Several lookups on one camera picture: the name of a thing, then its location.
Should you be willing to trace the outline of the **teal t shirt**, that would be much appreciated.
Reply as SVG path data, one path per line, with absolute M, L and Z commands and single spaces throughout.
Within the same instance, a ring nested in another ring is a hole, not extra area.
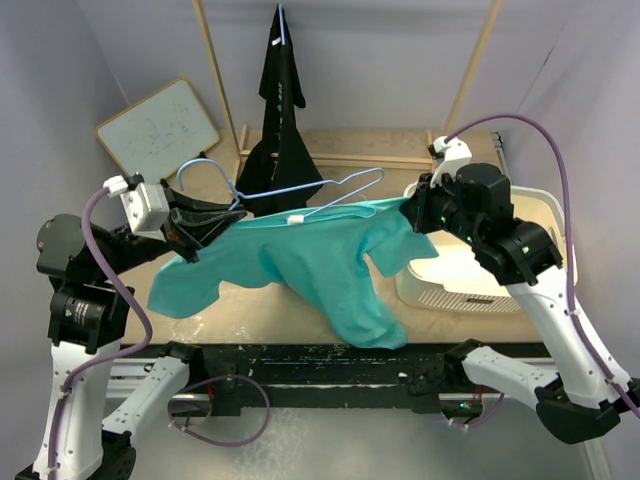
M 368 266 L 393 277 L 415 259 L 438 255 L 400 211 L 401 197 L 356 202 L 317 212 L 298 210 L 234 223 L 194 263 L 176 256 L 155 275 L 147 307 L 188 318 L 219 298 L 221 283 L 255 289 L 290 287 L 321 310 L 343 341 L 359 348 L 397 349 L 407 333 L 375 292 Z

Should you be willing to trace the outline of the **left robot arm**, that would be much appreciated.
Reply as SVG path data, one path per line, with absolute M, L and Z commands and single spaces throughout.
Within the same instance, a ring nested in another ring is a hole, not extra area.
M 130 477 L 144 431 L 180 390 L 202 387 L 206 367 L 200 348 L 169 343 L 122 407 L 105 414 L 114 362 L 140 351 L 121 344 L 129 314 L 152 332 L 120 276 L 169 252 L 193 263 L 244 216 L 241 207 L 195 200 L 136 175 L 109 179 L 80 215 L 59 214 L 42 225 L 36 268 L 53 288 L 53 376 L 44 438 L 21 478 Z

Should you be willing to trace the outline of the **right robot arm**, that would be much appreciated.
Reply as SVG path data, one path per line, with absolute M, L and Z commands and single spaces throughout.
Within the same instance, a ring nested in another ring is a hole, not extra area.
M 565 444 L 600 438 L 639 410 L 639 381 L 611 355 L 580 310 L 574 280 L 548 231 L 514 215 L 511 183 L 489 164 L 469 164 L 438 180 L 419 177 L 401 213 L 418 233 L 444 231 L 469 245 L 475 261 L 525 311 L 555 367 L 535 368 L 469 339 L 444 356 L 456 391 L 482 385 L 536 412 Z

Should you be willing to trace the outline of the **light blue wire hanger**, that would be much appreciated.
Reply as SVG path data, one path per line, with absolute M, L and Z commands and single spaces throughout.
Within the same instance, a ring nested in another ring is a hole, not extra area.
M 177 170 L 176 172 L 176 179 L 179 185 L 179 188 L 181 190 L 184 189 L 184 181 L 183 181 L 183 175 L 184 172 L 190 168 L 193 165 L 197 165 L 197 164 L 211 164 L 214 165 L 216 167 L 216 169 L 219 171 L 220 175 L 222 176 L 223 180 L 225 181 L 225 183 L 227 184 L 231 194 L 232 194 L 232 199 L 233 202 L 231 203 L 231 206 L 228 208 L 228 211 L 234 211 L 239 205 L 241 200 L 257 200 L 257 199 L 263 199 L 263 198 L 267 198 L 267 197 L 273 197 L 273 196 L 278 196 L 278 195 L 284 195 L 284 194 L 289 194 L 289 193 L 293 193 L 293 192 L 297 192 L 297 191 L 301 191 L 301 190 L 305 190 L 305 189 L 310 189 L 310 188 L 314 188 L 314 187 L 322 187 L 325 185 L 343 185 L 347 182 L 349 182 L 352 179 L 358 178 L 358 177 L 362 177 L 364 175 L 367 174 L 377 174 L 377 178 L 372 180 L 371 182 L 364 184 L 363 186 L 356 188 L 355 190 L 346 193 L 344 195 L 342 195 L 341 197 L 328 202 L 320 207 L 317 207 L 315 209 L 313 209 L 311 212 L 307 213 L 307 214 L 303 214 L 301 215 L 301 220 L 294 220 L 292 221 L 292 224 L 300 224 L 303 222 L 304 219 L 306 219 L 307 217 L 310 217 L 316 213 L 322 212 L 326 209 L 328 209 L 329 207 L 333 207 L 333 206 L 337 206 L 339 203 L 343 202 L 346 199 L 349 199 L 351 197 L 354 197 L 355 195 L 358 195 L 360 193 L 362 193 L 364 190 L 380 183 L 384 177 L 385 177 L 385 171 L 383 168 L 380 167 L 375 167 L 375 168 L 368 168 L 368 169 L 364 169 L 364 170 L 360 170 L 357 171 L 355 173 L 352 173 L 348 176 L 346 176 L 345 178 L 343 178 L 342 180 L 333 180 L 333 179 L 328 179 L 328 180 L 320 180 L 320 181 L 316 181 L 316 182 L 311 182 L 311 183 L 306 183 L 306 184 L 300 184 L 300 185 L 295 185 L 292 187 L 286 187 L 286 188 L 281 188 L 281 189 L 276 189 L 276 190 L 272 190 L 272 191 L 268 191 L 268 192 L 263 192 L 263 193 L 255 193 L 255 194 L 245 194 L 243 192 L 241 192 L 240 190 L 237 189 L 237 187 L 235 186 L 235 184 L 231 181 L 230 177 L 226 174 L 225 170 L 223 169 L 223 167 L 214 159 L 209 159 L 209 158 L 195 158 L 195 159 L 191 159 L 188 160 L 186 162 L 184 162 Z

